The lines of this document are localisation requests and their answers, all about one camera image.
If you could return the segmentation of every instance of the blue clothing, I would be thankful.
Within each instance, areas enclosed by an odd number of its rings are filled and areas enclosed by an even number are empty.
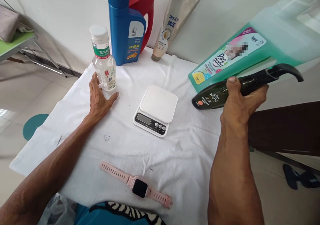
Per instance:
[[[78,205],[74,225],[165,225],[156,214],[116,202],[104,202],[91,208]]]

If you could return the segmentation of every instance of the digital kitchen scale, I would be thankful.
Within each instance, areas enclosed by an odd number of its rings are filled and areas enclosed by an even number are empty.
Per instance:
[[[178,97],[175,94],[150,85],[133,117],[133,123],[162,138],[168,132],[177,103]]]

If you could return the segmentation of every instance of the white tablecloth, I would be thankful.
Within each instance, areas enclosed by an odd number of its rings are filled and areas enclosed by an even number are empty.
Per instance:
[[[220,135],[222,109],[200,111],[191,104],[196,91],[188,73],[196,64],[167,54],[159,62],[153,62],[151,54],[152,49],[146,47],[138,62],[117,67],[114,92],[120,95],[89,136],[61,194],[85,206],[111,200],[149,209],[168,225],[206,224],[209,175]],[[91,64],[12,161],[11,169],[27,176],[81,123],[89,112],[88,83],[93,72]],[[132,122],[151,84],[176,94],[179,99],[164,138]],[[125,184],[99,169],[101,161],[125,173],[142,176],[150,186],[172,197],[172,208],[135,196]]]

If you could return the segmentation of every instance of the pink smartwatch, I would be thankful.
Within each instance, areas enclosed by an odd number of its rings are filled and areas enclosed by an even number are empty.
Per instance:
[[[161,203],[166,208],[170,208],[170,206],[173,204],[171,197],[150,188],[147,182],[139,176],[133,177],[129,174],[125,174],[106,162],[100,163],[100,169],[125,182],[130,187],[131,191],[138,197],[151,198]]]

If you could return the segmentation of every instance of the forearm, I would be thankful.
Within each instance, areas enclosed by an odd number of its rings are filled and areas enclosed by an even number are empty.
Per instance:
[[[250,167],[247,129],[246,124],[222,125],[209,194],[218,213],[215,217],[239,224],[264,224]]]
[[[79,127],[18,186],[2,208],[12,214],[42,214],[51,197],[58,192],[71,174],[86,139],[97,122],[88,115]]]

